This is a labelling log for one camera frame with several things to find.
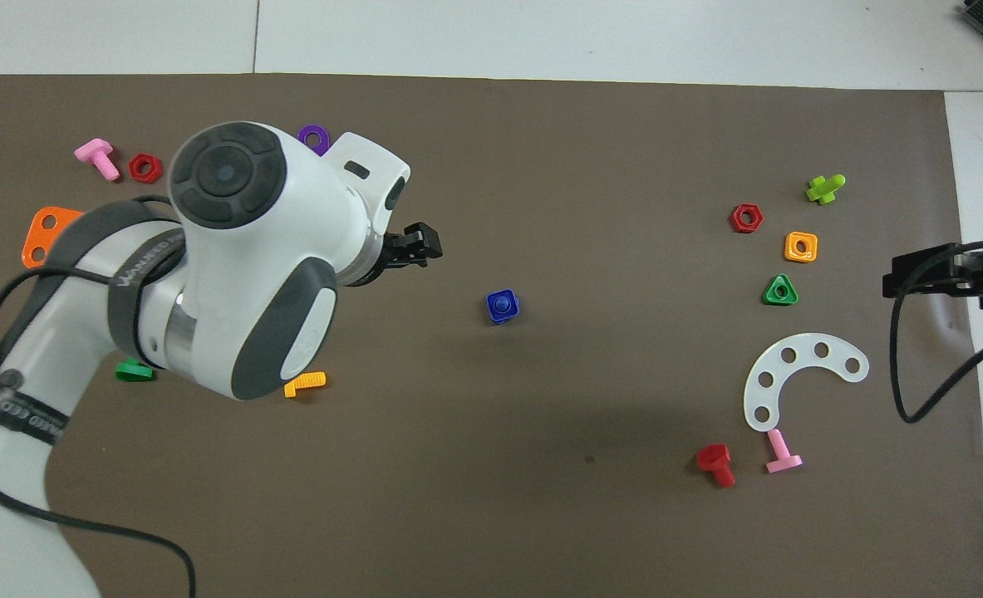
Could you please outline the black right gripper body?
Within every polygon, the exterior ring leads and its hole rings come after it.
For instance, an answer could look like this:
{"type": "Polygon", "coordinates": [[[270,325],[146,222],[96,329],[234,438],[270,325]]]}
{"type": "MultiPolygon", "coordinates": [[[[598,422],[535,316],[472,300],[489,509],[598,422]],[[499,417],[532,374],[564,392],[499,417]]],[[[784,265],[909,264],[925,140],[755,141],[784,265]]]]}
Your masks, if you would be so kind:
{"type": "Polygon", "coordinates": [[[912,294],[974,297],[983,310],[983,241],[943,243],[894,257],[882,276],[882,296],[912,294]]]}

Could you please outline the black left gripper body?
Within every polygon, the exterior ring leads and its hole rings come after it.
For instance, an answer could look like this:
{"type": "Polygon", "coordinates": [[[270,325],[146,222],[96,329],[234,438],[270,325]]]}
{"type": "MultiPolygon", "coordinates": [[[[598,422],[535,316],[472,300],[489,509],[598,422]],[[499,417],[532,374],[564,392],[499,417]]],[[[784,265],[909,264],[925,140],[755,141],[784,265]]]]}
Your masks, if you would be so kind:
{"type": "Polygon", "coordinates": [[[440,235],[427,223],[413,223],[401,233],[388,233],[382,245],[382,261],[387,269],[426,267],[430,260],[441,257],[440,235]]]}

